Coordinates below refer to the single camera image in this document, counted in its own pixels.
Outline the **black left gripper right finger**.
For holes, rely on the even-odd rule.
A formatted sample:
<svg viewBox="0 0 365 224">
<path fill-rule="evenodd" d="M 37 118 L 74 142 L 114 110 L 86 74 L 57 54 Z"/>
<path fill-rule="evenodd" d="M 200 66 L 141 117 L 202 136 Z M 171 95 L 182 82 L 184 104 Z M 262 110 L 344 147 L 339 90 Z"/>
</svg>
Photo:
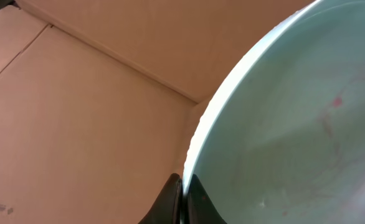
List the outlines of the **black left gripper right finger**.
<svg viewBox="0 0 365 224">
<path fill-rule="evenodd" d="M 186 223 L 226 224 L 196 174 L 192 176 L 186 196 Z"/>
</svg>

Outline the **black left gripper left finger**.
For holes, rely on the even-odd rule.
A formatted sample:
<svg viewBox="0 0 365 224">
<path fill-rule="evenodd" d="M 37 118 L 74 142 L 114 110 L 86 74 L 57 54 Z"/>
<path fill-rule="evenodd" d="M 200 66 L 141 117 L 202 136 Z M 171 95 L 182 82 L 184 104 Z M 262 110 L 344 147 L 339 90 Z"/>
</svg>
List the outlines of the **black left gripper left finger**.
<svg viewBox="0 0 365 224">
<path fill-rule="evenodd" d="M 182 179 L 173 173 L 139 224 L 180 224 L 182 194 Z"/>
</svg>

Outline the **light blue plate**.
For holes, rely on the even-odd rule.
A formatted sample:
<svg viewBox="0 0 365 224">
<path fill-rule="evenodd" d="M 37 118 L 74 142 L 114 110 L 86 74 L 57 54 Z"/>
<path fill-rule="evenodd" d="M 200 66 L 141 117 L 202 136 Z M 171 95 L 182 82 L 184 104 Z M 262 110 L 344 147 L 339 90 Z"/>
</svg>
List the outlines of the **light blue plate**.
<svg viewBox="0 0 365 224">
<path fill-rule="evenodd" d="M 231 70 L 201 116 L 196 174 L 226 223 L 365 224 L 365 1 L 314 1 Z"/>
</svg>

